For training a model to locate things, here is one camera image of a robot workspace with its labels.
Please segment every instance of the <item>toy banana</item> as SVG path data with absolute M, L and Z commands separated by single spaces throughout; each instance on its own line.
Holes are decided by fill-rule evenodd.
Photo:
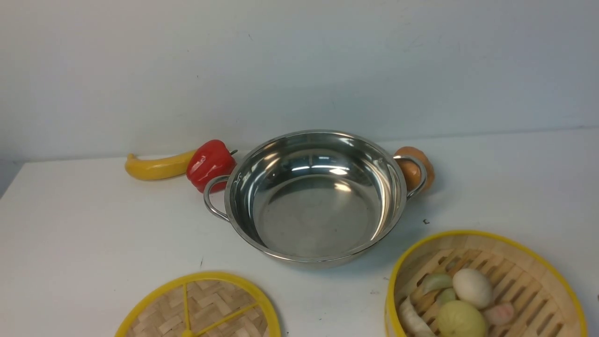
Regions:
M 192 150 L 156 160 L 141 160 L 134 154 L 129 154 L 125 170 L 130 176 L 139 180 L 159 180 L 179 176 L 185 174 L 187 165 L 195 152 L 196 150 Z

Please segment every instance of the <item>woven bamboo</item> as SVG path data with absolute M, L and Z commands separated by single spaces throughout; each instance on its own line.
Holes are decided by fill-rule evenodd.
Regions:
M 477 269 L 489 278 L 495 304 L 511 302 L 516 311 L 511 324 L 490 326 L 489 337 L 586 336 L 580 305 L 553 267 L 517 243 L 492 234 L 469 233 L 441 234 L 424 240 L 400 259 L 391 279 L 394 285 L 389 288 L 395 310 L 391 315 L 387 310 L 388 336 L 406 335 L 394 325 L 400 326 L 397 308 L 407 296 L 416 312 L 439 335 L 435 321 L 439 306 L 435 298 L 440 291 L 422 294 L 422 280 L 430 273 L 453 276 L 466 267 Z
M 184 282 L 147 303 L 143 308 L 136 307 L 137 310 L 132 314 L 138 314 L 126 319 L 131 323 L 119 329 L 124 332 L 123 336 L 271 336 L 268 315 L 263 310 L 264 300 L 256 299 L 245 289 L 228 281 L 199 279 Z

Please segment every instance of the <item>stainless steel pot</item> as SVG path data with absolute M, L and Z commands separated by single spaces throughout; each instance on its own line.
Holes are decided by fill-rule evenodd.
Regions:
M 413 191 L 394 158 L 418 165 Z M 225 212 L 210 188 L 227 181 Z M 249 244 L 277 260 L 331 267 L 357 257 L 385 237 L 406 200 L 426 182 L 415 158 L 392 157 L 349 133 L 308 130 L 269 140 L 252 150 L 230 176 L 206 186 L 208 210 L 230 222 Z

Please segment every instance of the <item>white egg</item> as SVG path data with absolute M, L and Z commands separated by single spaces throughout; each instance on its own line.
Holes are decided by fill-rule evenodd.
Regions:
M 477 309 L 484 309 L 493 301 L 493 286 L 476 269 L 462 269 L 453 276 L 453 289 L 458 298 Z

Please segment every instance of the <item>pot rim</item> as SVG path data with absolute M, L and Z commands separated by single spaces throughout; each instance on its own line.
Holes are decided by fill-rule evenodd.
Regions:
M 377 236 L 375 236 L 373 239 L 369 240 L 368 242 L 363 243 L 362 245 L 359 245 L 355 248 L 352 248 L 348 251 L 342 252 L 342 253 L 338 253 L 335 255 L 329 255 L 329 256 L 322 256 L 322 257 L 298 257 L 295 255 L 288 255 L 288 254 L 283 254 L 281 252 L 277 252 L 277 251 L 273 251 L 272 249 L 269 249 L 263 245 L 261 245 L 260 243 L 256 242 L 254 239 L 252 239 L 251 237 L 249 237 L 246 232 L 241 228 L 241 226 L 239 226 L 239 224 L 237 223 L 237 221 L 235 220 L 235 216 L 233 216 L 232 213 L 232 207 L 231 207 L 231 198 L 230 198 L 230 194 L 231 194 L 231 187 L 233 182 L 235 181 L 235 177 L 237 176 L 237 174 L 239 173 L 239 171 L 245 166 L 246 161 L 255 153 L 257 153 L 260 150 L 263 150 L 265 147 L 267 147 L 269 144 L 274 143 L 278 140 L 281 140 L 283 138 L 287 138 L 287 137 L 292 137 L 292 136 L 298 136 L 301 134 L 314 134 L 314 133 L 326 133 L 326 134 L 335 134 L 338 136 L 343 136 L 343 137 L 348 137 L 348 138 L 352 138 L 352 139 L 357 139 L 359 141 L 362 141 L 370 146 L 372 146 L 373 148 L 375 148 L 377 151 L 380 152 L 380 154 L 382 155 L 382 157 L 385 158 L 385 160 L 393 167 L 393 169 L 395 170 L 395 174 L 397 175 L 398 181 L 399 181 L 399 188 L 400 188 L 400 206 L 397 210 L 395 210 L 395 215 L 393 216 L 393 218 L 391 220 L 389 220 L 391 223 L 387 226 L 387 228 L 385 228 L 383 231 L 381 231 L 379 234 L 377 234 Z M 253 246 L 254 248 L 262 251 L 264 254 L 266 255 L 270 255 L 274 258 L 277 259 L 281 259 L 281 260 L 286 260 L 286 261 L 291 261 L 291 262 L 299 262 L 299 263 L 315 263 L 315 262 L 327 262 L 327 261 L 336 261 L 336 260 L 341 260 L 344 258 L 349 258 L 351 256 L 354 256 L 356 254 L 359 254 L 361 252 L 364 252 L 366 249 L 374 246 L 375 244 L 377 244 L 379 241 L 381 241 L 385 236 L 387 236 L 387 234 L 389 234 L 389 232 L 395 228 L 395 226 L 397 225 L 397 222 L 399 222 L 401 215 L 403 213 L 403 210 L 406 206 L 406 201 L 407 201 L 407 187 L 406 187 L 406 179 L 399 167 L 399 165 L 397 164 L 397 162 L 393 159 L 393 156 L 390 155 L 388 152 L 386 152 L 383 148 L 381 148 L 378 144 L 375 144 L 373 142 L 371 142 L 368 139 L 365 139 L 363 137 L 351 134 L 351 133 L 347 133 L 347 132 L 342 132 L 342 131 L 336 131 L 336 130 L 320 130 L 320 129 L 314 129 L 314 130 L 302 130 L 302 131 L 296 131 L 296 132 L 292 132 L 292 133 L 287 133 L 284 134 L 282 136 L 278 136 L 276 138 L 273 138 L 271 140 L 268 140 L 260 145 L 258 145 L 257 147 L 255 147 L 254 149 L 252 149 L 250 152 L 248 152 L 248 154 L 243 157 L 243 159 L 241 160 L 241 164 L 237 165 L 235 167 L 235 169 L 233 169 L 233 172 L 231 173 L 231 175 L 229 176 L 229 179 L 227 179 L 227 183 L 226 183 L 226 188 L 225 188 L 225 212 L 229 218 L 229 222 L 231 223 L 231 225 L 233 226 L 233 228 L 235 229 L 235 231 L 237 232 L 237 234 L 239 234 L 247 243 L 249 243 L 251 246 Z

